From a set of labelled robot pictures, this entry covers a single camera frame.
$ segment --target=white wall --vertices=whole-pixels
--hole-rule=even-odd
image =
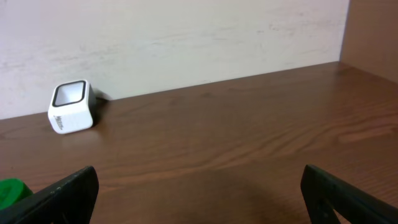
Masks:
[[[0,119],[62,82],[111,99],[332,62],[348,0],[0,0]]]

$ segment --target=wooden table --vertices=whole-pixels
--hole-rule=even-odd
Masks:
[[[0,121],[0,179],[34,192],[93,165],[92,223],[308,223],[315,164],[398,207],[398,85],[333,62],[111,101],[58,135]]]

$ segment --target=green lid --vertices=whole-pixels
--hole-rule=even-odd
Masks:
[[[32,195],[33,192],[19,179],[0,180],[0,209]]]

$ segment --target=wood grain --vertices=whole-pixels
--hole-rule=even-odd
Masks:
[[[111,101],[94,128],[64,136],[52,131],[44,113],[1,120],[0,179],[18,177],[36,192],[93,165],[100,182],[93,223],[308,221],[297,182],[305,163],[337,170],[377,196],[380,189],[395,192],[393,185],[362,185],[355,175],[364,178],[375,168],[382,183],[396,171],[388,165],[396,142],[384,138],[397,132],[397,90],[333,62]],[[365,144],[366,151],[349,147],[378,136],[384,140]],[[238,180],[229,176],[238,174]],[[291,190],[295,196],[284,200]],[[242,207],[223,210],[235,194]],[[268,198],[271,204],[262,207]],[[179,216],[185,204],[201,210]],[[263,217],[279,208],[280,217],[292,213]],[[230,216],[238,210],[243,215]]]
[[[341,61],[398,82],[398,2],[351,0]]]

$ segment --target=white container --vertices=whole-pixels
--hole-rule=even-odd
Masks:
[[[67,134],[92,127],[95,95],[87,80],[57,86],[48,112],[52,128]]]

